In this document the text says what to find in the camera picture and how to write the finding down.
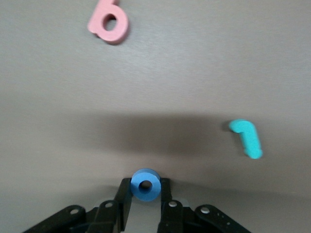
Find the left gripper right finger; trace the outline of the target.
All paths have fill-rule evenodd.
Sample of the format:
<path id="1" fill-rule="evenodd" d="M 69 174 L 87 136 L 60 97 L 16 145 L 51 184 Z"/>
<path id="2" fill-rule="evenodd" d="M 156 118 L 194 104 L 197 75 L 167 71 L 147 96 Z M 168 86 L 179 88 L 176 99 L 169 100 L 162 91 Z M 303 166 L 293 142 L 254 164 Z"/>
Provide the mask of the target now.
<path id="1" fill-rule="evenodd" d="M 161 218 L 158 233 L 183 232 L 183 206 L 174 200 L 171 192 L 170 179 L 161 179 Z"/>

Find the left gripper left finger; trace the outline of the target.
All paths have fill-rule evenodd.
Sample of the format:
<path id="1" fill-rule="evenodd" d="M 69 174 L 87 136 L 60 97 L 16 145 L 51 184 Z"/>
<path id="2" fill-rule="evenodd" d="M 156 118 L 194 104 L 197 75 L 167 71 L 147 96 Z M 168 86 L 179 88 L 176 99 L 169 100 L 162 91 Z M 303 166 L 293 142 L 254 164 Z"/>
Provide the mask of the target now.
<path id="1" fill-rule="evenodd" d="M 90 233 L 120 233 L 125 230 L 133 196 L 130 184 L 131 179 L 124 178 L 115 197 L 99 205 L 88 227 Z"/>

